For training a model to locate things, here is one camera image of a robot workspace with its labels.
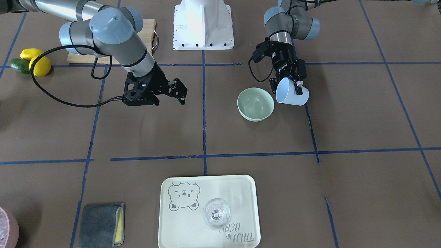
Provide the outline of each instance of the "wooden cutting board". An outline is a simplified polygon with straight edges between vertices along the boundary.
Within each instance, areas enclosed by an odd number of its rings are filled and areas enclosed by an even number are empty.
[[[144,42],[147,47],[147,50],[152,52],[152,42],[154,37],[154,30],[156,28],[156,20],[153,19],[143,19],[144,26],[142,30],[138,33],[138,36]],[[67,62],[69,64],[93,64],[95,61],[95,56],[93,55],[80,55],[69,53],[67,56]],[[109,57],[99,58],[97,64],[109,64]],[[119,64],[119,62],[112,57],[113,64]]]

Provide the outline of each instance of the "green bowl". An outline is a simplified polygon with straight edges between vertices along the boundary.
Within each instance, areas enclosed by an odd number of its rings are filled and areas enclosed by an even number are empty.
[[[248,88],[237,98],[237,108],[240,114],[250,121],[261,121],[274,110],[273,97],[263,89]]]

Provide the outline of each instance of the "gray cloth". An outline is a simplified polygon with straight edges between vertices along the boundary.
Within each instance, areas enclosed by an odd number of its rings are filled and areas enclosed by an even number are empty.
[[[88,205],[83,209],[78,248],[113,248],[121,204]]]

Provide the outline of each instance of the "metal handle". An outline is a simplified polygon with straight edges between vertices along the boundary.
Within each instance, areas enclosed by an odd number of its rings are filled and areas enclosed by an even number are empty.
[[[158,49],[159,46],[159,36],[156,33],[156,30],[153,30],[153,41],[155,41],[156,38],[156,43],[152,46],[152,52],[156,51],[156,49]]]

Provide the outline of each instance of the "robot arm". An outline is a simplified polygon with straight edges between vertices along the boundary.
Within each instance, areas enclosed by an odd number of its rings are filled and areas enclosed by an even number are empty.
[[[60,29],[62,45],[71,53],[113,56],[127,71],[122,101],[126,105],[159,105],[156,95],[165,94],[185,104],[187,88],[179,79],[168,81],[139,38],[142,16],[133,7],[113,8],[94,0],[0,0],[5,12],[44,12],[72,22]]]
[[[283,78],[295,83],[295,94],[302,95],[303,79],[306,78],[305,61],[294,54],[292,39],[312,40],[320,32],[320,22],[310,18],[306,10],[316,8],[320,0],[279,0],[279,6],[272,7],[264,15],[267,38],[256,46],[251,59],[258,63],[264,57],[271,57],[276,77],[270,79],[271,89],[276,93]]]

